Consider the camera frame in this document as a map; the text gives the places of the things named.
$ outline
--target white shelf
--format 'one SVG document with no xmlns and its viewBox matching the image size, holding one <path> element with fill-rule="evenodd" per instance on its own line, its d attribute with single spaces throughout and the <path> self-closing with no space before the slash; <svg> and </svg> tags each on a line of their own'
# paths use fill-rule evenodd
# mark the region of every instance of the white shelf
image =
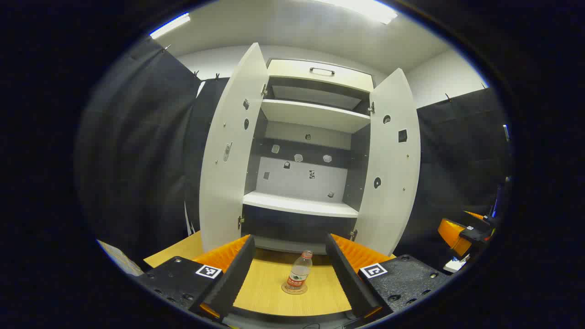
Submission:
<svg viewBox="0 0 585 329">
<path fill-rule="evenodd" d="M 268 121 L 307 125 L 346 133 L 355 133 L 370 123 L 370 117 L 367 115 L 303 102 L 263 100 L 261 108 Z"/>
<path fill-rule="evenodd" d="M 254 244 L 256 245 L 257 248 L 274 251 L 301 253 L 305 250 L 310 250 L 316 255 L 326 255 L 325 243 L 318 244 L 312 242 L 286 241 L 280 239 L 259 237 L 255 235 Z"/>
<path fill-rule="evenodd" d="M 244 196 L 243 203 L 256 207 L 289 213 L 327 217 L 357 218 L 358 212 L 345 203 L 321 202 L 277 196 L 252 191 Z"/>
</svg>

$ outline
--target fluorescent light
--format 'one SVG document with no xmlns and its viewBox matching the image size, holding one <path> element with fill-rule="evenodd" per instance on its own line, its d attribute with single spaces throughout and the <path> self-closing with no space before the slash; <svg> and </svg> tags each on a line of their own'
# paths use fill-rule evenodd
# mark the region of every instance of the fluorescent light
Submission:
<svg viewBox="0 0 585 329">
<path fill-rule="evenodd" d="M 158 28 L 156 31 L 151 33 L 150 36 L 153 39 L 156 39 L 159 36 L 169 32 L 170 30 L 178 28 L 179 26 L 187 23 L 190 20 L 191 20 L 191 18 L 189 18 L 189 13 L 184 13 L 181 16 L 171 20 L 169 23 L 166 23 L 165 25 Z"/>
<path fill-rule="evenodd" d="M 377 20 L 383 24 L 390 23 L 391 20 L 398 16 L 396 12 L 385 4 L 375 0 L 314 0 L 326 4 L 344 7 L 351 11 L 361 13 L 371 19 Z"/>
</svg>

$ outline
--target white wall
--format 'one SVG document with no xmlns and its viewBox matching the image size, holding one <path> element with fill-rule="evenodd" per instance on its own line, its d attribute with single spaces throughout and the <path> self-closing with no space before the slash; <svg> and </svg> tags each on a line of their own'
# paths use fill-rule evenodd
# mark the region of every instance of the white wall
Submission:
<svg viewBox="0 0 585 329">
<path fill-rule="evenodd" d="M 233 46 L 209 49 L 179 56 L 177 59 L 189 70 L 199 71 L 197 77 L 202 80 L 215 78 L 216 73 L 219 73 L 220 78 L 225 78 L 232 75 L 233 69 L 238 65 L 238 62 L 249 47 Z M 261 45 L 260 50 L 266 61 L 268 59 L 306 59 L 354 68 L 371 74 L 376 85 L 389 75 L 389 73 L 377 71 L 352 60 L 308 49 Z"/>
<path fill-rule="evenodd" d="M 417 108 L 488 87 L 458 53 L 448 50 L 405 73 Z"/>
</svg>

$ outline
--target wooden tabletop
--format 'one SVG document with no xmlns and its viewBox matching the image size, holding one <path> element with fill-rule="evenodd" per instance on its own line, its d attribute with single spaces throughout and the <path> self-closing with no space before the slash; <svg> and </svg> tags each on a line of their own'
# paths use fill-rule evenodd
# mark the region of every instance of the wooden tabletop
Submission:
<svg viewBox="0 0 585 329">
<path fill-rule="evenodd" d="M 201 233 L 197 232 L 144 261 L 156 267 L 174 256 L 193 259 L 201 254 Z M 306 293 L 292 295 L 281 289 L 299 256 L 297 253 L 256 248 L 256 255 L 233 305 L 279 316 L 316 316 L 350 310 L 347 297 L 326 255 L 313 256 L 313 267 L 305 282 L 308 288 Z"/>
</svg>

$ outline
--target cabinet door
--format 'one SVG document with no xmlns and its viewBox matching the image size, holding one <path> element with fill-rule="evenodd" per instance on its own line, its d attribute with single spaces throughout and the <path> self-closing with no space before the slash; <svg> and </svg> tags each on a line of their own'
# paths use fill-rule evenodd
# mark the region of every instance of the cabinet door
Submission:
<svg viewBox="0 0 585 329">
<path fill-rule="evenodd" d="M 421 137 L 401 69 L 370 93 L 370 102 L 370 154 L 355 241 L 387 255 L 404 232 L 417 194 Z"/>
<path fill-rule="evenodd" d="M 203 249 L 240 237 L 238 216 L 252 137 L 268 83 L 266 62 L 254 43 L 233 71 L 209 127 L 199 185 L 199 222 Z"/>
</svg>

